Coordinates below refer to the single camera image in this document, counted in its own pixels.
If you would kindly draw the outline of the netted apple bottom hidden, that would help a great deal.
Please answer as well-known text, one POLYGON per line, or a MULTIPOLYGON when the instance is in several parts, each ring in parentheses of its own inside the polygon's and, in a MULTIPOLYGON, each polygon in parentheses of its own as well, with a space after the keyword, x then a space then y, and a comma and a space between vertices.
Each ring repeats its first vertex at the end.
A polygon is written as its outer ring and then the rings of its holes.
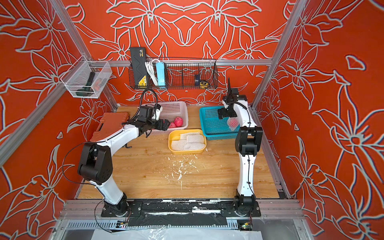
POLYGON ((237 127, 239 126, 238 119, 236 117, 230 117, 227 120, 227 125, 231 131, 235 131, 237 127))

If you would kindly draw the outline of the foam net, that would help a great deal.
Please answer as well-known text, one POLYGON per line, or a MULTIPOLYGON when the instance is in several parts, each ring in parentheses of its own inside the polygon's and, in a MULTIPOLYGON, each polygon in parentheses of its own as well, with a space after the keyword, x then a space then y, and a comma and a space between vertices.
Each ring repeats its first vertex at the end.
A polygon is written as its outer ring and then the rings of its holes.
POLYGON ((204 149, 205 143, 191 142, 187 140, 174 140, 171 141, 171 149, 174 151, 197 151, 204 149))
POLYGON ((199 132, 187 132, 180 134, 180 140, 199 140, 202 137, 202 135, 199 132))

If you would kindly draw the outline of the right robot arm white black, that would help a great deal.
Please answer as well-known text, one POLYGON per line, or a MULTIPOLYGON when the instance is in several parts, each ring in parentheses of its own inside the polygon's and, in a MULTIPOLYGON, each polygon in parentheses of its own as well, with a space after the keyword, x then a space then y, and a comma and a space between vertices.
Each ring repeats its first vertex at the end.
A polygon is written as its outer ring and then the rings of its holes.
POLYGON ((235 139, 235 149, 240 158, 240 178, 234 197, 234 210, 245 215, 251 213, 256 205, 254 165, 264 132, 251 116, 247 97, 239 94, 237 88, 228 87, 222 103, 224 107, 218 110, 219 119, 236 118, 240 126, 235 139))

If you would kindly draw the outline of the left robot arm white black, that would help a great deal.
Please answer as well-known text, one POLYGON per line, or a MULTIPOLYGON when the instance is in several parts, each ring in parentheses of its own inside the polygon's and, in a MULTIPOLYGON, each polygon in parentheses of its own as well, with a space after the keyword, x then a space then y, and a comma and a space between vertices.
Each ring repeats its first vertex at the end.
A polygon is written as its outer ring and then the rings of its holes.
POLYGON ((123 216, 128 211, 127 196, 113 179, 113 155, 128 142, 152 130, 166 131, 168 120, 160 119, 163 107, 159 104, 142 106, 137 116, 128 113, 106 113, 92 141, 84 144, 78 174, 94 185, 103 195, 105 208, 111 215, 123 216))

